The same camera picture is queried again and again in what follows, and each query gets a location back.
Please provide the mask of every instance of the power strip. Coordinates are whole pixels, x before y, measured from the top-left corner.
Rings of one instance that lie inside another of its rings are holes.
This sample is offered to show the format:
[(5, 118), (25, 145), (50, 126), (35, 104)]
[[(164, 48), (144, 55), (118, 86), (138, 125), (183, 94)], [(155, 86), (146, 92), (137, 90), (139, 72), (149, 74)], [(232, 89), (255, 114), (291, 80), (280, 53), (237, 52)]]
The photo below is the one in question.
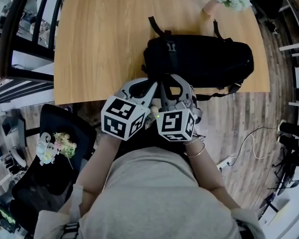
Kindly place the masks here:
[(217, 164), (217, 168), (222, 171), (228, 164), (231, 164), (232, 157), (227, 157), (223, 161)]

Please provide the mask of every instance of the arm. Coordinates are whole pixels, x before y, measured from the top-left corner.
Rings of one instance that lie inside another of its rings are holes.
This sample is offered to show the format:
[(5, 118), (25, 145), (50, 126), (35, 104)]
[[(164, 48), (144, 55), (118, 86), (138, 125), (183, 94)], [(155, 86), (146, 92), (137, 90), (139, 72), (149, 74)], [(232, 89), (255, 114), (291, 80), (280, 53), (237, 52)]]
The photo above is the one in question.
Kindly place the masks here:
[[(121, 140), (107, 134), (104, 135), (97, 150), (79, 174), (75, 184), (84, 188), (82, 204), (80, 205), (81, 216), (90, 210), (95, 199), (102, 192), (120, 143)], [(72, 197), (69, 198), (59, 212), (69, 214), (71, 201)]]
[(223, 177), (207, 150), (204, 149), (201, 154), (196, 156), (203, 148), (204, 144), (200, 140), (186, 145), (187, 155), (198, 185), (210, 191), (228, 209), (240, 208), (225, 189)]

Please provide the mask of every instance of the flower vase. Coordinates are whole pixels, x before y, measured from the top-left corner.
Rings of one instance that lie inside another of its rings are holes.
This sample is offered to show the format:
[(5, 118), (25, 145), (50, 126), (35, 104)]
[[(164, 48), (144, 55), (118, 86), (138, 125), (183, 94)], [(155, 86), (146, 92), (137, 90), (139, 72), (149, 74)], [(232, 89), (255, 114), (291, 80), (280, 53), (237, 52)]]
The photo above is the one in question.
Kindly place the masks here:
[(209, 16), (213, 16), (220, 6), (220, 2), (218, 2), (217, 0), (211, 0), (204, 6), (203, 11)]

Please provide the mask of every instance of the black backpack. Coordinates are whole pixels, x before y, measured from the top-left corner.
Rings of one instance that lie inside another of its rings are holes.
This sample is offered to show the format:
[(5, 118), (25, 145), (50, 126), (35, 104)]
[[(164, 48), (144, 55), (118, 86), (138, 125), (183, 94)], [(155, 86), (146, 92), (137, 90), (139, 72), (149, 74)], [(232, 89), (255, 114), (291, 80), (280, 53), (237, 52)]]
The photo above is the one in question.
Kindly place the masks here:
[[(172, 35), (171, 31), (161, 31), (154, 17), (149, 18), (158, 38), (148, 42), (144, 51), (146, 66), (143, 70), (149, 79), (161, 81), (174, 73), (185, 79), (194, 88), (228, 87), (228, 94), (237, 92), (244, 80), (254, 71), (253, 53), (250, 47), (232, 39), (223, 39), (214, 21), (217, 37), (202, 35)], [(211, 97), (197, 95), (200, 101)]]

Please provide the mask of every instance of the metal railing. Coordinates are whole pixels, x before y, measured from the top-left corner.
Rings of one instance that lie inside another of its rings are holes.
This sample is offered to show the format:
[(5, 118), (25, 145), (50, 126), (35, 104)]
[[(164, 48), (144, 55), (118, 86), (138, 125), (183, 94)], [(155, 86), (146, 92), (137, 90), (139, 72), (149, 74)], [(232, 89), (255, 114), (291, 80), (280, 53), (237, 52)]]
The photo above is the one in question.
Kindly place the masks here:
[(0, 36), (0, 103), (9, 102), (40, 91), (53, 89), (53, 75), (23, 70), (12, 65), (13, 51), (54, 61), (54, 36), (62, 0), (57, 0), (52, 17), (48, 47), (38, 44), (40, 25), (47, 0), (42, 0), (34, 25), (32, 41), (17, 35), (19, 22), (28, 0), (13, 0)]

